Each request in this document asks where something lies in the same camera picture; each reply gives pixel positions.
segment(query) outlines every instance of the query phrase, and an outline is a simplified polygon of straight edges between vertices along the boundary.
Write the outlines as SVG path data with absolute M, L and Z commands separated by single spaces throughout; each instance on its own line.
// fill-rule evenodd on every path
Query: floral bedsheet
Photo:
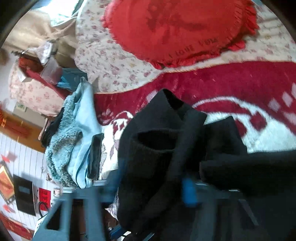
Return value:
M 46 116 L 56 116 L 60 112 L 64 100 L 51 88 L 37 80 L 20 82 L 17 63 L 13 64 L 10 70 L 8 82 L 12 99 Z
M 100 17 L 111 0 L 88 0 L 76 21 L 78 48 L 75 63 L 86 72 L 96 93 L 125 92 L 153 81 L 162 72 L 183 72 L 218 64 L 243 61 L 296 61 L 296 44 L 278 17 L 264 4 L 256 1 L 260 27 L 254 37 L 246 36 L 246 48 L 227 51 L 221 56 L 192 66 L 155 69 L 148 62 L 124 51 L 102 27 Z

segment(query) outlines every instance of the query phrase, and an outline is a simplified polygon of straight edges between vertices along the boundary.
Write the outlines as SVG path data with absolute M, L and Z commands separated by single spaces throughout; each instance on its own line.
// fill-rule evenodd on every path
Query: red blanket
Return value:
M 295 76 L 292 62 L 233 63 L 165 73 L 138 89 L 96 94 L 94 100 L 99 122 L 107 125 L 122 112 L 135 115 L 160 89 L 167 88 L 200 111 L 247 114 L 256 130 L 267 121 L 267 116 L 256 111 L 259 107 L 296 133 Z

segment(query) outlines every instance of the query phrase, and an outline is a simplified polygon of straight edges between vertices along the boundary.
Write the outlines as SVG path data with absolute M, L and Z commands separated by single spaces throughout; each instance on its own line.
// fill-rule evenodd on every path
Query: black sweater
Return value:
M 157 229 L 155 236 L 165 241 L 284 240 L 296 225 L 296 205 L 291 205 L 296 151 L 247 154 L 232 117 L 204 125 L 206 117 L 161 90 L 130 121 L 118 151 L 119 165 L 126 165 L 118 190 L 119 223 L 134 234 Z M 206 230 L 210 225 L 201 225 L 206 220 L 200 207 L 181 201 L 185 176 L 221 190 L 239 189 L 260 226 L 238 225 L 242 212 L 230 201 L 217 204 L 223 215 L 215 213 L 215 227 Z M 201 229 L 212 234 L 197 235 Z

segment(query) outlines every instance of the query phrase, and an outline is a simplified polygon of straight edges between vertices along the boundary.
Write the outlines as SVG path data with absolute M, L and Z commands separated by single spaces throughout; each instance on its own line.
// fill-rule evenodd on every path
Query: red cloth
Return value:
M 40 83 L 44 84 L 45 86 L 53 89 L 63 100 L 66 99 L 66 97 L 71 94 L 71 92 L 69 92 L 68 90 L 66 89 L 62 89 L 62 88 L 59 88 L 55 85 L 52 85 L 48 82 L 46 82 L 44 79 L 41 78 L 40 74 L 39 73 L 36 73 L 36 72 L 33 72 L 32 70 L 28 69 L 25 74 L 32 78 L 32 79 L 35 79 L 37 81 L 39 81 Z
M 30 69 L 34 72 L 40 73 L 43 70 L 43 66 L 40 62 L 25 57 L 19 57 L 18 63 L 23 72 L 26 72 L 27 69 Z
M 268 118 L 254 112 L 255 105 L 296 134 L 295 76 L 296 63 L 292 62 L 232 63 L 190 72 L 165 73 L 132 91 L 95 94 L 94 101 L 99 122 L 115 125 L 114 119 L 129 119 L 159 90 L 166 88 L 203 112 L 248 115 L 250 125 L 260 131 L 265 128 Z M 244 125 L 239 121 L 237 125 L 243 135 Z
M 30 231 L 29 229 L 23 227 L 21 223 L 6 217 L 2 212 L 0 212 L 0 220 L 3 222 L 3 225 L 7 230 L 10 230 L 27 240 L 32 240 L 34 233 L 33 230 Z
M 9 116 L 4 114 L 1 103 L 0 103 L 0 125 L 4 129 L 7 129 L 9 132 L 17 135 L 18 137 L 27 139 L 28 136 L 31 134 L 31 129 L 29 127 L 22 126 L 22 124 L 19 121 L 13 120 L 9 118 Z
M 102 20 L 124 50 L 157 69 L 242 49 L 258 28 L 251 0 L 113 0 Z

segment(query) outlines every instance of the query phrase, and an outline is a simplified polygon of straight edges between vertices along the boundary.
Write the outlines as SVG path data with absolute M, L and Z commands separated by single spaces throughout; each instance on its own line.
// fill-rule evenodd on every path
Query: bed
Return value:
M 208 113 L 208 122 L 232 115 L 250 152 L 296 147 L 294 27 L 270 1 L 266 4 L 275 9 L 285 25 L 266 5 L 254 0 L 260 29 L 256 36 L 245 37 L 245 49 L 227 51 L 192 66 L 163 70 L 122 50 L 102 27 L 100 17 L 109 2 L 85 1 L 76 26 L 75 63 L 93 84 L 97 117 L 104 131 L 100 179 L 118 166 L 119 139 L 129 120 L 162 88 Z M 242 73 L 246 76 L 240 82 Z M 197 77 L 198 85 L 186 80 Z M 272 79 L 274 85 L 262 94 L 267 79 Z M 118 199 L 108 209 L 114 217 L 117 207 Z
M 17 66 L 17 62 L 13 64 L 8 78 L 10 98 L 40 114 L 56 116 L 64 100 L 53 89 L 35 79 L 20 82 Z

